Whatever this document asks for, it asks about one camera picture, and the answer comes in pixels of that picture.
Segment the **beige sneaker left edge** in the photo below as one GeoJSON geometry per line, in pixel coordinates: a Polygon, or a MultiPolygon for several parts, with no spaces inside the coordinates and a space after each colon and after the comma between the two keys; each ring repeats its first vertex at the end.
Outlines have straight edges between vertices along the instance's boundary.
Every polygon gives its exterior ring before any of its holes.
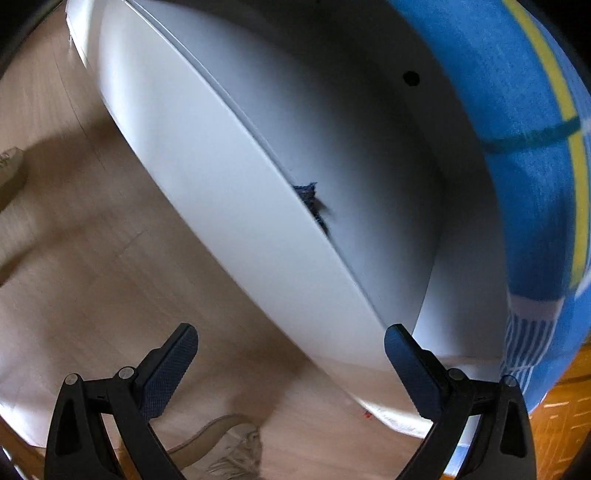
{"type": "Polygon", "coordinates": [[[16,147],[1,153],[0,210],[3,211],[24,186],[27,167],[24,152],[16,147]]]}

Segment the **dark blue cloth piece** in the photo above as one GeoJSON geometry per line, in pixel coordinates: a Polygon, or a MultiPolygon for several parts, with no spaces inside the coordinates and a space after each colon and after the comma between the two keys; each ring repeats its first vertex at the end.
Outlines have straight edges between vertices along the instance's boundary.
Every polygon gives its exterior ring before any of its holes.
{"type": "Polygon", "coordinates": [[[300,198],[304,206],[307,207],[308,212],[314,217],[315,223],[321,227],[325,235],[329,234],[329,227],[325,220],[322,219],[321,210],[324,209],[324,204],[317,199],[317,184],[311,182],[305,185],[293,185],[294,192],[300,198]]]}

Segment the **blue plaid tablecloth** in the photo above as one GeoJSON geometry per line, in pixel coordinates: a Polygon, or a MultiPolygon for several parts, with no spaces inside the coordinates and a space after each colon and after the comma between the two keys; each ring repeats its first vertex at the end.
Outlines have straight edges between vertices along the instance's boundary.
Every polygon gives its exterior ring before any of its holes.
{"type": "Polygon", "coordinates": [[[590,329],[590,87],[531,3],[397,1],[484,153],[505,239],[500,371],[536,409],[590,329]]]}

